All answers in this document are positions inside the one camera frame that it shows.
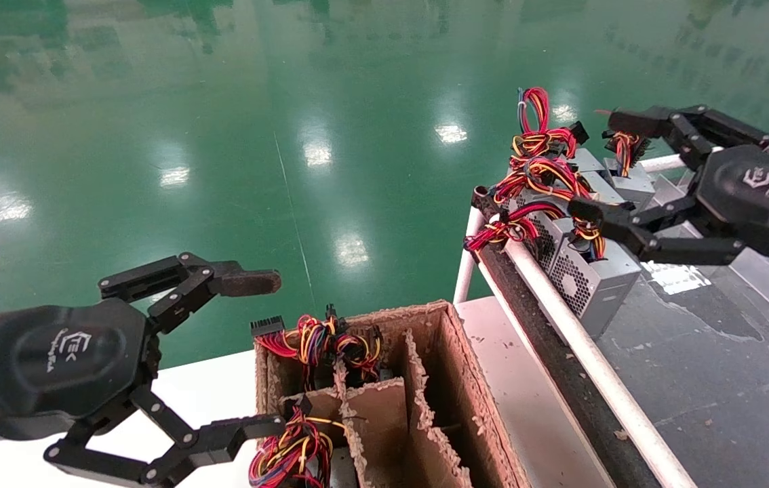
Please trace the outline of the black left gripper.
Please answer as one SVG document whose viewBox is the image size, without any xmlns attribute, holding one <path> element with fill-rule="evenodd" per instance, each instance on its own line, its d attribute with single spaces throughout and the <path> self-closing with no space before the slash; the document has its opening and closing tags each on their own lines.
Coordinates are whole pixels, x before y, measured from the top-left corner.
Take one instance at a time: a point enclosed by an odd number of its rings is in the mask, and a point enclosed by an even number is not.
<svg viewBox="0 0 769 488">
<path fill-rule="evenodd" d="M 61 472 L 115 486 L 177 487 L 198 468 L 233 462 L 246 441 L 285 432 L 285 420 L 267 414 L 192 429 L 150 387 L 137 387 L 149 334 L 148 318 L 121 300 L 0 313 L 0 441 L 68 430 L 44 451 Z M 133 411 L 171 439 L 164 454 L 145 462 L 87 447 Z"/>
</svg>

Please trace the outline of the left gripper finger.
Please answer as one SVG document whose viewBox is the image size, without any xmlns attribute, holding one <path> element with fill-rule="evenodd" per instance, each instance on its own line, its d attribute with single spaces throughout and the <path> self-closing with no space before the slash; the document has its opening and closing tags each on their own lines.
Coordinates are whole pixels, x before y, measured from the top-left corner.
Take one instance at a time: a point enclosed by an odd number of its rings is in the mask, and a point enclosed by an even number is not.
<svg viewBox="0 0 769 488">
<path fill-rule="evenodd" d="M 157 333 L 170 333 L 216 296 L 266 296 L 281 285 L 277 270 L 246 270 L 236 260 L 208 262 L 185 252 L 106 276 L 98 286 L 102 299 L 139 302 L 165 295 L 148 308 Z"/>
</svg>

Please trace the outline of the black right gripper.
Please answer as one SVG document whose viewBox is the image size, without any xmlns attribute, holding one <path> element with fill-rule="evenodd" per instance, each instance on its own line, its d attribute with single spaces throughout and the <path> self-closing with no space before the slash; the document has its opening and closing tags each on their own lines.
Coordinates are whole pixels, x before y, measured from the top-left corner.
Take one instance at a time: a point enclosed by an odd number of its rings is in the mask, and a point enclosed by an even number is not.
<svg viewBox="0 0 769 488">
<path fill-rule="evenodd" d="M 769 257 L 769 133 L 704 105 L 616 109 L 608 129 L 666 142 L 691 171 L 704 165 L 694 196 L 638 213 L 576 197 L 568 204 L 571 216 L 639 262 L 726 266 L 746 247 Z M 702 237 L 658 235 L 684 222 Z"/>
</svg>

